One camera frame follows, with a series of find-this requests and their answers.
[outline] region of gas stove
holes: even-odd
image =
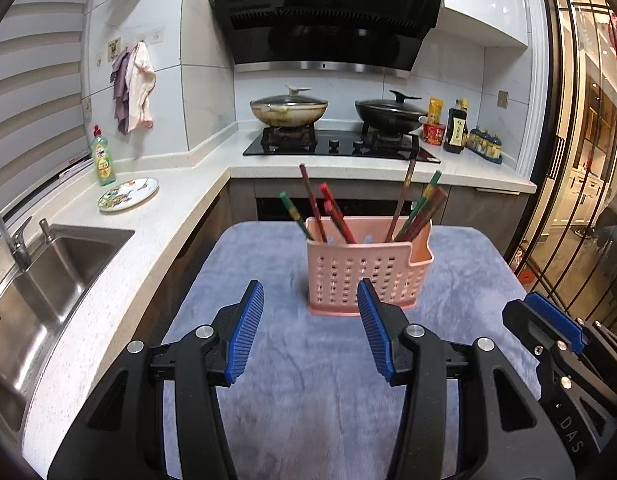
[[[332,155],[441,161],[419,146],[417,135],[385,134],[368,125],[361,132],[304,128],[265,128],[244,155]]]

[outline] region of sink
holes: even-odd
[[[19,444],[44,365],[89,288],[133,231],[52,225],[31,244],[32,264],[0,283],[0,426]]]

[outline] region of screw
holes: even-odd
[[[130,343],[128,343],[126,349],[131,354],[139,354],[144,349],[144,343],[141,341],[131,341]]]
[[[202,325],[197,330],[195,330],[195,335],[200,339],[208,339],[214,333],[213,327],[210,325]]]
[[[410,337],[421,337],[425,334],[426,330],[421,325],[409,325],[406,327],[406,333]]]
[[[480,337],[477,340],[477,346],[479,346],[479,348],[481,348],[484,352],[490,352],[493,348],[495,348],[495,343],[493,343],[492,339]]]

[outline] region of glass sliding door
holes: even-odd
[[[556,6],[563,88],[553,165],[514,270],[529,292],[617,332],[617,19],[605,0]]]

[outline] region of blue gripper pad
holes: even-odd
[[[378,305],[376,302],[379,303],[379,300],[377,300],[377,295],[372,285],[370,285],[369,289],[368,284],[364,280],[359,282],[359,285],[357,285],[357,307],[359,308],[359,316],[361,317],[362,323],[364,323],[364,330],[368,338],[368,343],[370,344],[370,351],[373,354],[377,371],[382,374],[386,382],[389,383],[395,375],[393,352],[390,337],[377,311]]]
[[[584,350],[585,345],[581,327],[568,317],[568,314],[559,310],[538,292],[527,294],[524,303],[536,314],[543,317],[546,322],[550,323],[557,332],[568,339],[566,342],[571,344],[573,352],[579,354]]]
[[[226,357],[226,378],[233,384],[244,373],[264,310],[264,288],[262,284],[255,282],[249,288],[251,290],[247,290],[242,301],[240,301],[239,309],[242,312],[237,327],[230,338]]]

